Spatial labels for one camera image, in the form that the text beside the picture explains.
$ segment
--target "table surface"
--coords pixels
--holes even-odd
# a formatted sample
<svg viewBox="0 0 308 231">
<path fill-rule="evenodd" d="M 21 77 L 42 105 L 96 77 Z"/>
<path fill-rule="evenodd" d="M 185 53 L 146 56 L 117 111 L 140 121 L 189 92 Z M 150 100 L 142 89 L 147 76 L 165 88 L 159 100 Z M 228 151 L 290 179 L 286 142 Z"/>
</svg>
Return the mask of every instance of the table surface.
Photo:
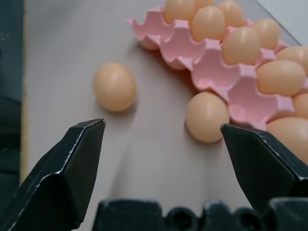
<svg viewBox="0 0 308 231">
<path fill-rule="evenodd" d="M 253 0 L 238 0 L 252 20 L 269 15 Z M 104 118 L 106 129 L 96 184 L 84 223 L 90 230 L 98 202 L 107 198 L 158 200 L 164 213 L 219 199 L 232 209 L 249 206 L 223 141 L 195 142 L 184 128 L 196 94 L 188 71 L 167 67 L 146 51 L 125 21 L 143 21 L 164 0 L 28 0 L 28 169 L 70 126 Z M 296 45 L 287 33 L 282 39 Z M 92 94 L 95 69 L 126 64 L 138 84 L 138 102 L 124 114 L 103 110 Z"/>
</svg>

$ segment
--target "egg carton cup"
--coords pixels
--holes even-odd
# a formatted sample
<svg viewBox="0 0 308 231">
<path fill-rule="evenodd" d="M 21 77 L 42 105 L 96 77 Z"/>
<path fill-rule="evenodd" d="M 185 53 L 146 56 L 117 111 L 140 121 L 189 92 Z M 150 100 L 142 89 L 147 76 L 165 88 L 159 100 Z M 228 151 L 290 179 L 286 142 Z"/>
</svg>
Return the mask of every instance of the egg carton cup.
<svg viewBox="0 0 308 231">
<path fill-rule="evenodd" d="M 295 113 L 292 98 L 266 95 L 257 89 L 255 69 L 276 60 L 275 54 L 288 47 L 282 41 L 274 50 L 261 48 L 254 65 L 227 65 L 222 59 L 220 40 L 193 40 L 189 22 L 175 20 L 168 25 L 163 7 L 147 12 L 143 24 L 128 19 L 141 45 L 151 51 L 160 50 L 166 64 L 175 70 L 188 69 L 192 82 L 199 91 L 213 91 L 229 108 L 233 122 L 266 130 L 272 120 Z M 246 20 L 248 26 L 252 21 Z M 224 38 L 235 28 L 227 27 Z M 308 79 L 301 93 L 308 92 Z"/>
</svg>

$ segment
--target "black plastic part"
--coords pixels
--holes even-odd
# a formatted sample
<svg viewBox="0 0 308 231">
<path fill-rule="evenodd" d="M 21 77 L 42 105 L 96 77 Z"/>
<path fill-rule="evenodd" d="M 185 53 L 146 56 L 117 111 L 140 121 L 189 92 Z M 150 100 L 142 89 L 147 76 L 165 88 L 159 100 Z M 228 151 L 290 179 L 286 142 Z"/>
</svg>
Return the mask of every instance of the black plastic part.
<svg viewBox="0 0 308 231">
<path fill-rule="evenodd" d="M 201 218 L 179 207 L 163 219 L 155 201 L 112 200 L 99 204 L 93 231 L 307 231 L 307 211 L 307 198 L 272 199 L 263 216 L 249 208 L 232 215 L 222 202 L 210 201 Z"/>
<path fill-rule="evenodd" d="M 199 228 L 196 215 L 191 210 L 183 207 L 172 209 L 165 218 L 165 224 L 174 231 L 198 230 Z"/>
<path fill-rule="evenodd" d="M 239 231 L 265 230 L 261 215 L 252 209 L 241 208 L 234 213 L 234 227 Z"/>
<path fill-rule="evenodd" d="M 204 205 L 200 218 L 200 231 L 232 231 L 231 211 L 220 201 L 210 201 Z"/>
<path fill-rule="evenodd" d="M 224 124 L 236 178 L 252 207 L 262 212 L 274 197 L 307 197 L 308 166 L 270 133 Z"/>
<path fill-rule="evenodd" d="M 78 228 L 93 191 L 104 128 L 102 119 L 71 127 L 0 213 L 0 231 Z"/>
<path fill-rule="evenodd" d="M 100 202 L 93 231 L 167 231 L 160 205 L 155 201 Z"/>
<path fill-rule="evenodd" d="M 271 231 L 307 231 L 308 198 L 272 199 L 265 222 Z"/>
</svg>

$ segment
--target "egg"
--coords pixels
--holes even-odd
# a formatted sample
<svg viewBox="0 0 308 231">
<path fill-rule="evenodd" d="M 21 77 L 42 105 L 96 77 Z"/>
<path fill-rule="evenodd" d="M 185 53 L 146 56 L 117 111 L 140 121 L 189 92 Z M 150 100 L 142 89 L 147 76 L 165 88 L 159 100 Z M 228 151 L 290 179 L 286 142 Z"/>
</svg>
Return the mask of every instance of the egg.
<svg viewBox="0 0 308 231">
<path fill-rule="evenodd" d="M 191 21 L 194 14 L 194 0 L 167 0 L 165 4 L 164 17 L 168 24 L 176 19 Z"/>
<path fill-rule="evenodd" d="M 122 64 L 109 62 L 100 66 L 93 77 L 96 100 L 111 112 L 129 108 L 136 99 L 136 82 L 130 70 Z"/>
<path fill-rule="evenodd" d="M 231 32 L 221 45 L 223 60 L 228 65 L 252 65 L 258 58 L 259 48 L 258 35 L 247 26 Z"/>
<path fill-rule="evenodd" d="M 205 6 L 214 6 L 215 0 L 195 0 L 194 1 L 196 11 L 205 7 Z"/>
<path fill-rule="evenodd" d="M 250 26 L 259 36 L 260 46 L 274 49 L 278 45 L 281 34 L 280 26 L 272 19 L 261 19 Z"/>
<path fill-rule="evenodd" d="M 296 117 L 308 119 L 308 93 L 294 97 L 293 105 L 295 108 Z"/>
<path fill-rule="evenodd" d="M 222 138 L 220 126 L 229 123 L 225 102 L 210 92 L 201 92 L 189 102 L 186 128 L 193 138 L 202 143 L 213 143 Z"/>
<path fill-rule="evenodd" d="M 226 26 L 240 27 L 244 25 L 244 12 L 239 4 L 227 0 L 218 5 L 225 15 Z"/>
<path fill-rule="evenodd" d="M 302 65 L 308 76 L 308 47 L 288 47 L 276 54 L 278 60 L 290 60 Z"/>
<path fill-rule="evenodd" d="M 305 70 L 295 62 L 278 60 L 264 64 L 256 70 L 257 85 L 264 94 L 292 96 L 305 83 Z"/>
<path fill-rule="evenodd" d="M 308 163 L 308 120 L 288 117 L 269 123 L 268 132 L 301 161 Z"/>
<path fill-rule="evenodd" d="M 225 17 L 215 6 L 206 6 L 200 9 L 191 23 L 192 37 L 200 42 L 206 39 L 221 40 L 225 31 Z"/>
</svg>

